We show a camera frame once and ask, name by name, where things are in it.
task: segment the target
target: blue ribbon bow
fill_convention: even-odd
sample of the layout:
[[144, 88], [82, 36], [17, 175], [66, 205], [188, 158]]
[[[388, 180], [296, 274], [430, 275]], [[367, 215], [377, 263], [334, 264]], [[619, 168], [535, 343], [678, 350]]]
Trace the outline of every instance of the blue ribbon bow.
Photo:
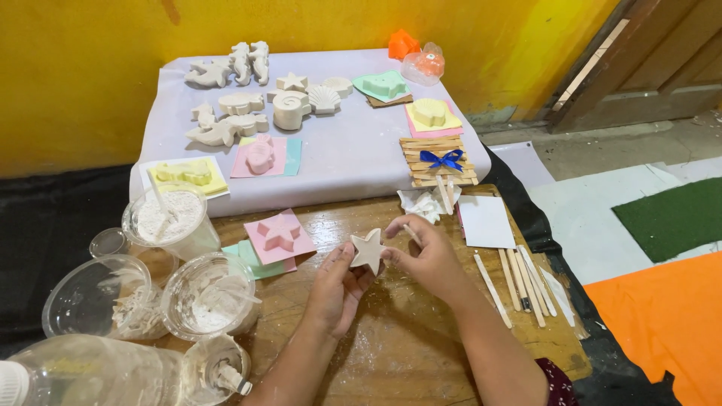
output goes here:
[[464, 167], [456, 163], [459, 159], [461, 159], [461, 156], [464, 154], [464, 151], [462, 150], [454, 150], [449, 151], [444, 155], [443, 157], [439, 158], [438, 156], [434, 155], [431, 151], [421, 151], [419, 154], [420, 158], [424, 162], [433, 162], [433, 164], [429, 168], [436, 168], [437, 166], [446, 165], [449, 168], [454, 168], [456, 170], [459, 170], [461, 172], [464, 171]]

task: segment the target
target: wooden door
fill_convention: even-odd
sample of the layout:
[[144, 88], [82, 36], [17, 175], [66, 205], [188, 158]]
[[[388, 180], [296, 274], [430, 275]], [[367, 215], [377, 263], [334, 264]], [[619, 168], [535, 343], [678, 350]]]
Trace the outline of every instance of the wooden door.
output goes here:
[[722, 100], [722, 0], [637, 0], [552, 133], [692, 117]]

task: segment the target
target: sleeve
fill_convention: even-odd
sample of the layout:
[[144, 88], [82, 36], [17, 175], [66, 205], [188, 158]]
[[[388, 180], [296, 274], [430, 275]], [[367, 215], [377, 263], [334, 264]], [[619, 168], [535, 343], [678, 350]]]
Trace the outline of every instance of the sleeve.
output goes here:
[[574, 396], [572, 381], [556, 366], [546, 358], [535, 360], [536, 364], [547, 376], [549, 382], [549, 399], [547, 406], [579, 406]]

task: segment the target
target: white tabletop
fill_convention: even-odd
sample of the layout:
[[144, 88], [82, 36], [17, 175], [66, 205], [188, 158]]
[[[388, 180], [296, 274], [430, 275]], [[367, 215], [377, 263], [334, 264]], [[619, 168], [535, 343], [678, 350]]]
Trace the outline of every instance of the white tabletop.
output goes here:
[[[269, 58], [270, 80], [259, 86], [252, 80], [240, 87], [235, 81], [223, 89], [197, 90], [183, 80], [190, 62], [203, 59], [210, 62], [218, 56], [176, 59], [160, 70], [158, 94], [153, 102], [145, 127], [143, 148], [138, 163], [131, 170], [130, 199], [142, 193], [138, 171], [140, 163], [183, 157], [214, 155], [230, 194], [208, 201], [210, 217], [239, 215], [262, 210], [282, 209], [327, 202], [390, 196], [396, 190], [412, 189], [409, 167], [399, 146], [399, 138], [410, 137], [403, 105], [371, 108], [358, 90], [341, 102], [341, 111], [334, 116], [306, 116], [298, 131], [285, 131], [271, 124], [272, 136], [303, 140], [301, 166], [297, 176], [231, 178], [238, 139], [232, 147], [209, 147], [192, 142], [184, 134], [198, 126], [191, 121], [191, 109], [208, 102], [220, 117], [218, 98], [235, 92], [262, 92], [273, 89], [277, 77], [288, 72], [308, 76], [309, 83], [321, 83], [328, 77], [353, 79], [363, 74], [375, 74], [400, 69], [401, 62], [389, 59], [386, 49], [360, 51], [329, 51], [306, 53], [272, 53]], [[439, 83], [425, 87], [408, 81], [414, 99], [434, 98], [450, 100]], [[481, 181], [491, 167], [471, 124], [451, 101], [453, 112], [464, 124], [461, 136], [469, 162], [476, 168]], [[266, 103], [262, 112], [272, 122], [273, 104]]]

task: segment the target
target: green artificial grass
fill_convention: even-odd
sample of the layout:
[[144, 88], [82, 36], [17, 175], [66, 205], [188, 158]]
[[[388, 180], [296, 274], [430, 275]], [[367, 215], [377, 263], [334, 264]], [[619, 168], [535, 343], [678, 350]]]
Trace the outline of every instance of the green artificial grass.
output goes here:
[[722, 241], [722, 178], [705, 179], [613, 207], [653, 262]]

